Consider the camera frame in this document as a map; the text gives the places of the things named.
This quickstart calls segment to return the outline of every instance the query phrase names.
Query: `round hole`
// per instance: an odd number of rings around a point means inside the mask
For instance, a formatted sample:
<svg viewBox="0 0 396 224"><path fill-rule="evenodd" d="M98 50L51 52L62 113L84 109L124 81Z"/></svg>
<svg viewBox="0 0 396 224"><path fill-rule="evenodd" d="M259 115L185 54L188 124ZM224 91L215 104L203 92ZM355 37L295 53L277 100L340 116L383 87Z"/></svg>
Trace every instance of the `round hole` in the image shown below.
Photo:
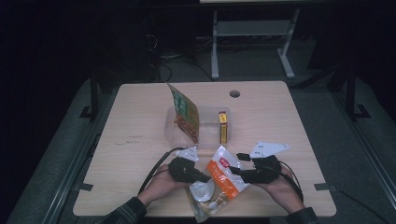
<svg viewBox="0 0 396 224"><path fill-rule="evenodd" d="M241 95L239 91L230 91L230 96L233 98L238 98Z"/></svg>

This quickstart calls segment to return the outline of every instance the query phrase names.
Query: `person's right hand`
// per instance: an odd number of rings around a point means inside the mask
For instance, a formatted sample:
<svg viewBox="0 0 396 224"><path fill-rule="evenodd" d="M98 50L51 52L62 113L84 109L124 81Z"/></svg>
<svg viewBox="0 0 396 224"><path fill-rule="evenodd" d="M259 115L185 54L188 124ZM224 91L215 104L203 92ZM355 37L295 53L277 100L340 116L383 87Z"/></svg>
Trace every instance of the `person's right hand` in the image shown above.
<svg viewBox="0 0 396 224"><path fill-rule="evenodd" d="M290 176L291 171L282 165L283 174ZM253 184L267 191L272 199L282 206L289 214L304 209L305 206L291 184L281 175L269 184Z"/></svg>

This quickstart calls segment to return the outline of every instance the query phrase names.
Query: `chip bag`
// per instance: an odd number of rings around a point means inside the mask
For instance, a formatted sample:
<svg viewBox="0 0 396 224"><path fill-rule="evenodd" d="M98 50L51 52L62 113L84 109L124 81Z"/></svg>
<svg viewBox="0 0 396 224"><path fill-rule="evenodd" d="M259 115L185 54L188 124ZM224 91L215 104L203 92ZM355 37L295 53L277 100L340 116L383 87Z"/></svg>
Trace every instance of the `chip bag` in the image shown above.
<svg viewBox="0 0 396 224"><path fill-rule="evenodd" d="M244 170L233 154L219 147L204 171L212 179L207 183L197 181L189 186L191 208L198 223L213 216L248 186L241 176L231 172L230 166Z"/></svg>

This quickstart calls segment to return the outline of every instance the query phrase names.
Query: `dark background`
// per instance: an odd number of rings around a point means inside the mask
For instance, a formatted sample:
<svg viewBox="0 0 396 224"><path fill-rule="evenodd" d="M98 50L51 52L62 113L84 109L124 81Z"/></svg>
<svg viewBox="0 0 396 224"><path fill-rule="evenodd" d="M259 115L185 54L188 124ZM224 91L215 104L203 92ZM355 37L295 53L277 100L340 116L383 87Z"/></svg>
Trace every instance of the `dark background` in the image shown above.
<svg viewBox="0 0 396 224"><path fill-rule="evenodd" d="M77 90L92 73L104 91L123 82L150 82L156 75L149 64L158 60L161 51L145 50L147 32L161 40L159 49L178 49L192 58L195 36L211 34L210 11L177 11L172 16L156 11L153 21L127 9L108 10L134 4L0 1L1 223L18 201ZM396 120L395 11L395 3L387 0L304 7L294 38L318 40L313 68L352 61L357 75L372 86L380 104ZM221 15L233 19L229 13ZM257 11L233 14L260 18Z"/></svg>

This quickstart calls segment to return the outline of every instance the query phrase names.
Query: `small yellow box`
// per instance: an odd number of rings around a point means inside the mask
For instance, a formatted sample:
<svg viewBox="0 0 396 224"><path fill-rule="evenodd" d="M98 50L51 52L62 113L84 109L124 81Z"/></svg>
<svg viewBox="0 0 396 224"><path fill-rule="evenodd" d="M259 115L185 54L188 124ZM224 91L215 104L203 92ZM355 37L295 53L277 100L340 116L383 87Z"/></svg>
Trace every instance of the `small yellow box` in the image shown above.
<svg viewBox="0 0 396 224"><path fill-rule="evenodd" d="M220 123L220 143L227 144L227 113L225 111L219 112Z"/></svg>

